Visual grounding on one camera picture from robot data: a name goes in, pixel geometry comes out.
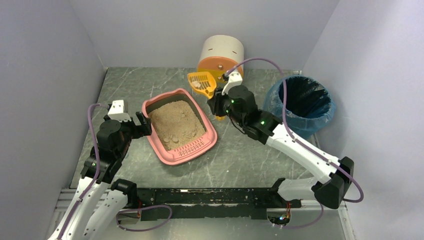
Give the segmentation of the yellow litter scoop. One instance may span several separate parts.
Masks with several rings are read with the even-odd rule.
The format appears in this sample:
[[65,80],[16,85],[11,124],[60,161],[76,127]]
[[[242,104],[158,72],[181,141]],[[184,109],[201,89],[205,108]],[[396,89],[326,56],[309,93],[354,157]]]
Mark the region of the yellow litter scoop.
[[187,75],[188,83],[192,90],[207,98],[207,105],[211,113],[219,121],[228,114],[225,108],[225,93],[222,87],[218,87],[213,75],[208,71],[190,72]]

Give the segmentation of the pink cat litter box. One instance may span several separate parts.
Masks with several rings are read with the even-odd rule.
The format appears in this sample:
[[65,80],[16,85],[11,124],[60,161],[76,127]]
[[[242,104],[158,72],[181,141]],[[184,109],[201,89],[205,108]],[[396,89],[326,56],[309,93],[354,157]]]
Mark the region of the pink cat litter box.
[[218,134],[207,115],[189,92],[183,88],[177,88],[176,90],[159,94],[144,101],[141,107],[141,112],[147,116],[150,112],[162,107],[163,105],[175,101],[185,101],[188,103],[196,117],[201,122],[205,133],[181,147],[166,150],[153,128],[152,134],[148,136],[147,139],[159,160],[162,163],[171,166],[183,164],[201,156],[210,150],[218,140]]

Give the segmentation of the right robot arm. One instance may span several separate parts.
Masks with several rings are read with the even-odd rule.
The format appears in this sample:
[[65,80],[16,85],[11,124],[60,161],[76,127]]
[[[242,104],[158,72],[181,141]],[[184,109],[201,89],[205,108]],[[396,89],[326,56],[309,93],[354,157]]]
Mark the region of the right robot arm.
[[277,192],[285,201],[313,200],[330,209],[338,209],[352,184],[354,161],[325,153],[301,138],[274,114],[258,108],[254,94],[243,85],[207,87],[207,104],[217,117],[229,119],[249,138],[268,145],[302,165],[312,177],[282,180]]

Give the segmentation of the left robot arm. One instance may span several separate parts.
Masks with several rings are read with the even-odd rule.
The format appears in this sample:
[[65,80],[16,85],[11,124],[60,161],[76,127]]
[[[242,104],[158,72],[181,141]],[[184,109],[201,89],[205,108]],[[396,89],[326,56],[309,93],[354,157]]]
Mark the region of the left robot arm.
[[132,140],[152,134],[151,119],[142,112],[133,118],[104,118],[86,159],[74,197],[51,240],[98,240],[117,213],[125,206],[139,207],[137,185],[114,177],[122,166]]

